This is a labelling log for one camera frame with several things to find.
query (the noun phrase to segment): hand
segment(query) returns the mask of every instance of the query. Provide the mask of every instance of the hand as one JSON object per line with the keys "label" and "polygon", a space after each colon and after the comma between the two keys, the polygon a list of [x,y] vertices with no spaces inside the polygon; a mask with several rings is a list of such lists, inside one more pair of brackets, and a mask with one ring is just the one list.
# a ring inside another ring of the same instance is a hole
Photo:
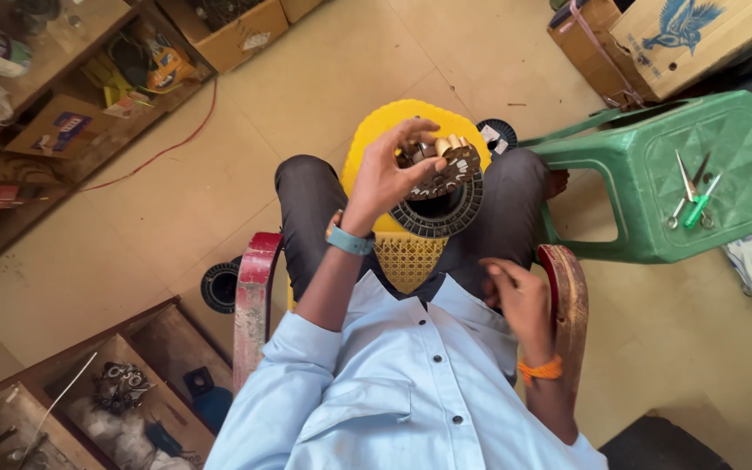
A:
{"label": "hand", "polygon": [[484,258],[480,264],[490,275],[484,285],[486,305],[504,311],[504,318],[527,352],[528,366],[549,362],[554,353],[547,285],[512,261]]}
{"label": "hand", "polygon": [[420,181],[445,168],[440,157],[426,158],[410,168],[401,169],[396,163],[396,149],[406,141],[433,144],[430,134],[439,125],[427,119],[408,119],[364,149],[359,175],[352,186],[341,230],[364,237],[380,215],[396,206]]}

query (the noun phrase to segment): knee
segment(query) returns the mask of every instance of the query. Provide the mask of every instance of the knee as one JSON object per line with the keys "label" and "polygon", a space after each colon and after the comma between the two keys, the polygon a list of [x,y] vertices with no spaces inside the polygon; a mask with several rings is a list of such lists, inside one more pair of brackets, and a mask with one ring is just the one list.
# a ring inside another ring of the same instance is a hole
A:
{"label": "knee", "polygon": [[512,149],[490,164],[490,171],[502,171],[509,175],[530,174],[547,178],[549,169],[541,157],[530,149]]}
{"label": "knee", "polygon": [[317,176],[325,173],[332,174],[336,179],[339,178],[339,176],[336,175],[335,170],[332,168],[332,165],[321,160],[319,157],[312,155],[295,155],[291,158],[287,158],[287,160],[277,166],[277,170],[274,174],[274,186],[277,190],[282,182],[289,180],[290,178],[295,178],[296,180],[301,181],[314,181]]}

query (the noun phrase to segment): tiled floor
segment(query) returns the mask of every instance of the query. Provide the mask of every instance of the tiled floor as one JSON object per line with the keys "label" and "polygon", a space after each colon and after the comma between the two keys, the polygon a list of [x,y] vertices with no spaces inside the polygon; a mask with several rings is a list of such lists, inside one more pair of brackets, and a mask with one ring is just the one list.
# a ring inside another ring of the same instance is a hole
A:
{"label": "tiled floor", "polygon": [[[332,0],[221,77],[213,119],[136,177],[73,198],[0,259],[0,340],[25,365],[173,294],[225,348],[202,273],[275,231],[272,175],[299,153],[341,167],[361,119],[417,98],[531,137],[600,99],[545,32],[547,2]],[[208,85],[95,182],[189,134]],[[510,106],[508,104],[525,104]],[[611,236],[598,181],[580,172],[553,203],[574,238]],[[591,295],[577,402],[596,446],[651,408],[735,468],[752,469],[752,299],[718,251],[667,266],[583,261]]]}

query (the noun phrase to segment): scissors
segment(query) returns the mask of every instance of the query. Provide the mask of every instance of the scissors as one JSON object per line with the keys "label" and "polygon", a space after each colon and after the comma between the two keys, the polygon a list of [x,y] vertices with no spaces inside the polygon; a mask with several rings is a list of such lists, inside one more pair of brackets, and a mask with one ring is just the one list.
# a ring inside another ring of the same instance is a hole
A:
{"label": "scissors", "polygon": [[[678,215],[681,213],[681,209],[684,208],[684,204],[687,201],[690,202],[697,202],[698,201],[698,192],[695,189],[695,185],[697,185],[699,182],[701,182],[701,176],[704,176],[704,170],[707,168],[707,162],[709,161],[709,152],[704,155],[704,159],[701,161],[701,166],[698,167],[698,171],[695,172],[695,176],[693,176],[692,181],[689,180],[687,177],[687,169],[686,166],[684,166],[684,161],[681,160],[681,155],[678,153],[678,150],[675,150],[675,156],[678,157],[678,168],[681,170],[681,177],[684,179],[684,189],[686,191],[686,194],[683,198],[681,198],[681,201],[678,203],[678,206],[675,208],[675,212],[672,213],[671,216],[669,216],[666,219],[666,227],[670,229],[678,228]],[[709,196],[709,191],[706,194],[707,201]],[[710,229],[714,227],[713,219],[710,218],[706,212],[704,212],[704,208],[701,208],[701,227]]]}

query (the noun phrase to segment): wristwatch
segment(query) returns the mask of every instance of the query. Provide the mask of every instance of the wristwatch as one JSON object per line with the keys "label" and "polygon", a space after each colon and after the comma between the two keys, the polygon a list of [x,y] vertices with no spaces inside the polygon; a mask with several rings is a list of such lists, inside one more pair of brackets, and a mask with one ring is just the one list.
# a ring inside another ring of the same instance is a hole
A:
{"label": "wristwatch", "polygon": [[341,230],[339,226],[341,225],[341,216],[343,214],[344,209],[339,209],[329,220],[325,236],[327,243],[360,256],[370,253],[373,250],[373,244],[376,242],[376,234],[371,232],[367,238],[361,238]]}

